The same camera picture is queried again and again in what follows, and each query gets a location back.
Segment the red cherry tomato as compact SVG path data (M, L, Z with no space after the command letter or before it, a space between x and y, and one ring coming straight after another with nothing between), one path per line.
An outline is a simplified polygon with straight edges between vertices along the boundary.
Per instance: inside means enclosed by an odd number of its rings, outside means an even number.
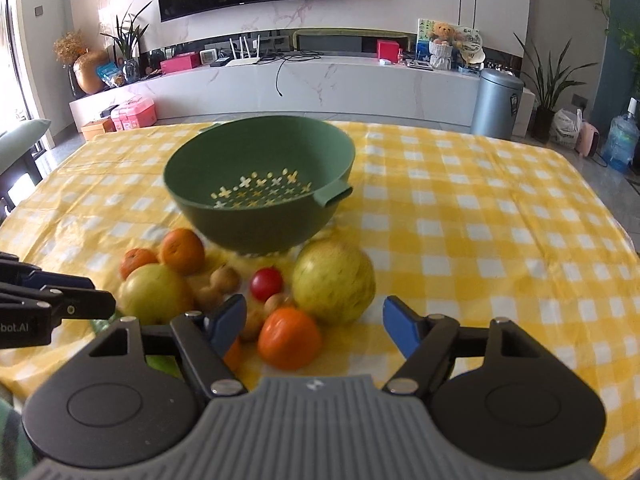
M257 270L250 280L250 293L263 304L283 290L281 272L274 266Z

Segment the large orange persimmon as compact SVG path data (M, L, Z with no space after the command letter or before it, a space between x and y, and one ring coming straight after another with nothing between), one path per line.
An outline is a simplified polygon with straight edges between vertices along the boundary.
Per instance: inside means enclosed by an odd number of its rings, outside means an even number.
M309 365L320 353L322 336L314 319L304 311L285 307L272 312L258 336L262 360L277 370L294 372Z

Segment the green bitter gourd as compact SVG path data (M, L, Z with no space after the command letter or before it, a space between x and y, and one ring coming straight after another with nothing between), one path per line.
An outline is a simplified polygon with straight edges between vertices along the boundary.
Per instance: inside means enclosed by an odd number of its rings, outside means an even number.
M97 335L103 332L107 329L108 326L118 320L121 316L122 315L118 311L116 311L107 320L91 320L90 324L93 333ZM154 368L154 370L158 370L159 372L163 372L165 374L183 380L181 370L178 367L178 363L172 354L170 356L153 356L148 350L145 350L145 362L149 365L149 367Z

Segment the reddish yellow apple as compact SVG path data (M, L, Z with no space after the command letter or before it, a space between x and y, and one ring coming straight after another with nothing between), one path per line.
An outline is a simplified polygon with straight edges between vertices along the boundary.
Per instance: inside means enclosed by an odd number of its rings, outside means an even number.
M140 266L119 289L118 310L134 316L142 325L168 324L194 308L191 286L186 279L160 263Z

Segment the large yellow-green pear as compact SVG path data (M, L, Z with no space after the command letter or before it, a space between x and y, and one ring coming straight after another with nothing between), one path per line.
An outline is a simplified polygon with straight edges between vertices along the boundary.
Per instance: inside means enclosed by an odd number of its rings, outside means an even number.
M344 240L314 240L296 258L291 292L297 307L320 323L356 322L375 297L373 263Z

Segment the small orange tangerine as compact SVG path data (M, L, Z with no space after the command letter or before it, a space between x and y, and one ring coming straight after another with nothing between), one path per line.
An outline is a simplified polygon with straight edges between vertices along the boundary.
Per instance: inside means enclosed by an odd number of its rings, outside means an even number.
M135 270L146 266L147 264L158 263L158 258L155 252L148 248L132 248L126 252L122 257L122 261L119 265L119 274L123 280L126 280L128 276Z

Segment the yellow checkered tablecloth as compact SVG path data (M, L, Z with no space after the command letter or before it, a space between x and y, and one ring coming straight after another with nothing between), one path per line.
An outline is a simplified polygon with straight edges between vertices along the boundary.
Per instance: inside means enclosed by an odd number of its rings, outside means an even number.
M593 463L639 468L639 258L579 172L545 148L436 130L358 124L352 195L326 228L371 258L378 298L469 326L518 323L597 391L606 429ZM117 290L135 247L184 217L163 181L199 125L100 136L2 223L5 252Z

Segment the green cushioned chair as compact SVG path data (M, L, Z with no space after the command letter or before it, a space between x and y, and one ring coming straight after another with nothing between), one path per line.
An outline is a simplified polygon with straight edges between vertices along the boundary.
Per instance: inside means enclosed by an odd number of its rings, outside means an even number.
M46 134L50 120L32 119L21 122L13 130L1 133L0 139L0 186L1 220L15 208L9 189L27 174L33 185L42 181L42 175L32 156L32 147Z

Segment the green colander bowl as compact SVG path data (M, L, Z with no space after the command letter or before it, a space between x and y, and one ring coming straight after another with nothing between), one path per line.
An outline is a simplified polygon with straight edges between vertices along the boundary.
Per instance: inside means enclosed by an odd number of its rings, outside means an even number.
M168 193L206 240L244 255L286 252L352 194L350 136L322 120L257 116L213 125L172 154Z

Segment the orange cardboard box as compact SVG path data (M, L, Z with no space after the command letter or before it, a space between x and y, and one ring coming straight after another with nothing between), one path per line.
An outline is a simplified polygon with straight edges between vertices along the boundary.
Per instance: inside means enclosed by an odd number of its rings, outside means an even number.
M115 132L116 127L111 118L103 117L93 122L87 122L81 127L80 131L86 141L91 141L97 136L102 136L102 134Z

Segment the pink plastic storage box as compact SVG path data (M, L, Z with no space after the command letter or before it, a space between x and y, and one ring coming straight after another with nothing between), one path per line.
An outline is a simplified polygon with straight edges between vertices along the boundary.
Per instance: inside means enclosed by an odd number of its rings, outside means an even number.
M138 96L113 108L111 120L117 131L151 127L157 122L155 103Z

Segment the white marble tv cabinet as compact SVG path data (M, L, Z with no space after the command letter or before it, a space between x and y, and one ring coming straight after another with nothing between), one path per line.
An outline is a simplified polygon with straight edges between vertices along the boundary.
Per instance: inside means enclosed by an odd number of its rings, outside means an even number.
M233 114L317 114L326 120L388 118L454 131L471 127L477 76L383 65L375 58L322 56L239 66L202 66L70 102L77 127L102 110L142 96L158 119Z

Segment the orange ceramic vase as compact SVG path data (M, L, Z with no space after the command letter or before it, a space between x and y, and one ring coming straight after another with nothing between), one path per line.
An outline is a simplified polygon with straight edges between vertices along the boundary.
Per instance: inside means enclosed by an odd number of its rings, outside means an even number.
M89 50L75 61L74 74L83 92L96 94L103 89L104 82L96 70L108 62L110 58L105 50Z

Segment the grey metal trash bin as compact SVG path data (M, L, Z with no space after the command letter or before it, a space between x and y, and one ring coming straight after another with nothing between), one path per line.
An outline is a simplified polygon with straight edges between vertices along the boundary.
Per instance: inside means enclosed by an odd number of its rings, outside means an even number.
M493 68L480 72L471 124L473 136L510 140L520 108L524 82Z

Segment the white plastic bag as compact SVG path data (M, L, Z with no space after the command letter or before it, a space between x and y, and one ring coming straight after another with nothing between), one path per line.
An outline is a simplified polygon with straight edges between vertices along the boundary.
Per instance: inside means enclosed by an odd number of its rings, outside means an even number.
M564 148L574 148L583 122L581 108L578 108L576 113L558 110L552 119L550 141Z

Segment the pink small heater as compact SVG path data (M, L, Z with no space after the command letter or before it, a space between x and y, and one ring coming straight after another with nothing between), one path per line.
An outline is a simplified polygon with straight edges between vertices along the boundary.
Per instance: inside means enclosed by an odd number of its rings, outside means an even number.
M576 153L582 158L589 158L596 154L600 141L598 129L590 122L584 122L578 132L575 145Z

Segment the white wifi router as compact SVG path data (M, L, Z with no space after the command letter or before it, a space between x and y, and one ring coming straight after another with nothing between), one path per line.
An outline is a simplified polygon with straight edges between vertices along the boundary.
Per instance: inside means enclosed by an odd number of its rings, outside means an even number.
M256 42L254 48L248 44L247 36L239 36L237 40L229 39L231 58L228 66L244 66L257 64L260 59L260 43Z

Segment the pink flat box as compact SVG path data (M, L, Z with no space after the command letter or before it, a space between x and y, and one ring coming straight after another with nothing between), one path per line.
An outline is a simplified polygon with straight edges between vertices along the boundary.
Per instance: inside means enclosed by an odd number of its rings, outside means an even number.
M198 52L178 54L172 58L166 58L160 62L160 70L163 75L193 70L201 65Z

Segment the green potted orchid plant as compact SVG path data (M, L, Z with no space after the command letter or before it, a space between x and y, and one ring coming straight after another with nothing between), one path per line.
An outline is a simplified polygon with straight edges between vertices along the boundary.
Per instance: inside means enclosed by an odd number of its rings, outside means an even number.
M100 32L103 37L111 38L114 46L122 54L122 76L127 84L132 84L140 79L139 63L134 55L140 40L149 28L149 25L141 26L138 23L140 15L152 4L149 1L137 13L127 10L122 18L115 18L114 32Z

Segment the red box on cabinet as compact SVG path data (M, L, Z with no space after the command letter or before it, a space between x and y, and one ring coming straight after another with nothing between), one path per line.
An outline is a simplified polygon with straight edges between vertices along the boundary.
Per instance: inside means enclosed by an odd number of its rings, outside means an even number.
M401 46L395 40L379 39L376 42L376 56L390 64L397 64L401 59Z

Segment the blue water jug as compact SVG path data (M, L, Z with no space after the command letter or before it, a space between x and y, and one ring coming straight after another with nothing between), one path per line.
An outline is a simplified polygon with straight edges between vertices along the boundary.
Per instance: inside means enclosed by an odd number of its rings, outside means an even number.
M628 172L639 141L637 106L638 101L631 98L626 112L612 119L602 151L602 157L608 166L622 174Z

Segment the tall potted floor plant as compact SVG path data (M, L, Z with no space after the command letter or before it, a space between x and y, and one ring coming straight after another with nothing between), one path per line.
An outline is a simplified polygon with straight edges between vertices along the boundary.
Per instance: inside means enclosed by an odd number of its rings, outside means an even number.
M575 66L565 64L565 57L572 45L571 39L567 40L556 60L552 58L551 53L548 53L547 61L544 62L536 44L532 44L532 47L528 48L517 34L513 34L513 36L523 49L524 58L529 60L534 69L531 74L526 70L521 71L521 75L533 85L538 100L532 137L542 144L547 144L550 141L556 104L558 104L561 94L569 88L585 84L585 81L575 79L574 73L597 66L598 63L589 62Z

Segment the teddy bear in bag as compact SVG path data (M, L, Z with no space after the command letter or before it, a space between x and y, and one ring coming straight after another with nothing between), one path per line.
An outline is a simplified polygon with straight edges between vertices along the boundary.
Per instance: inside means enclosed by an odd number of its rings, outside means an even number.
M464 29L445 22L435 22L430 32L428 53L434 70L456 70L462 65Z

